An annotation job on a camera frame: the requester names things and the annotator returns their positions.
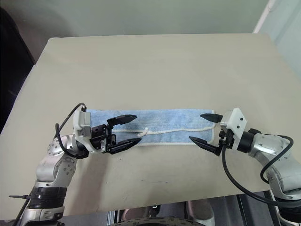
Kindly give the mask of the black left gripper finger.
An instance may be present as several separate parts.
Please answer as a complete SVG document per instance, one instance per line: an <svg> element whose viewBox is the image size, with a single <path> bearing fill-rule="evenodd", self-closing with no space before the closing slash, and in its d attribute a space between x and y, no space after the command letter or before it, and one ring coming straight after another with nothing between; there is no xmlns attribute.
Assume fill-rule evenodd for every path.
<svg viewBox="0 0 301 226"><path fill-rule="evenodd" d="M110 118L107 120L107 122L108 122L109 127L112 129L116 125L127 124L136 118L137 118L136 115L125 114L125 115L120 115L117 117Z"/></svg>
<svg viewBox="0 0 301 226"><path fill-rule="evenodd" d="M141 141L141 139L142 139L141 137L138 137L138 138L131 138L124 141L120 141L109 148L109 153L116 154L125 151L138 144Z"/></svg>

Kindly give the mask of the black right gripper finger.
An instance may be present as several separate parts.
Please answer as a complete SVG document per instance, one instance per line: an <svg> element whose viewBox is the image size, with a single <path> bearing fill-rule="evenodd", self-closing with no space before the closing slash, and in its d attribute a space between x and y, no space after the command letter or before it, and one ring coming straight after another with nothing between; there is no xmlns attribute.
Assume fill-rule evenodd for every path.
<svg viewBox="0 0 301 226"><path fill-rule="evenodd" d="M219 144L218 146L214 146L209 144L206 140L200 139L198 137L191 137L189 136L189 139L195 143L198 147L211 152L213 154L215 154L216 156L219 156L222 152L222 145Z"/></svg>
<svg viewBox="0 0 301 226"><path fill-rule="evenodd" d="M204 113L200 115L201 118L214 122L214 123L220 123L222 121L223 116L215 113Z"/></svg>

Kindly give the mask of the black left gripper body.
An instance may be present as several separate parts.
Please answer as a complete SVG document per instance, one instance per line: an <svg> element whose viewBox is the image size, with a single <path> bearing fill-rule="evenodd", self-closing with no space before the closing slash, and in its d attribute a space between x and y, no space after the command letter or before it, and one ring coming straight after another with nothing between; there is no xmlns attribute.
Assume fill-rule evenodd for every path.
<svg viewBox="0 0 301 226"><path fill-rule="evenodd" d="M112 147L117 144L116 135L112 132L113 126L103 124L91 129L90 142L96 151L112 153Z"/></svg>

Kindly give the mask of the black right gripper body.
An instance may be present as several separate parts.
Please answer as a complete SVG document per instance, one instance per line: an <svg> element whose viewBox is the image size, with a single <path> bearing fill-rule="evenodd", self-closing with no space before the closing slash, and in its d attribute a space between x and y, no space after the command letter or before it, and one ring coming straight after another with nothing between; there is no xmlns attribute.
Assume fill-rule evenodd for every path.
<svg viewBox="0 0 301 226"><path fill-rule="evenodd" d="M227 148L232 148L232 130L221 130L219 133L219 147L222 148L226 145Z"/></svg>

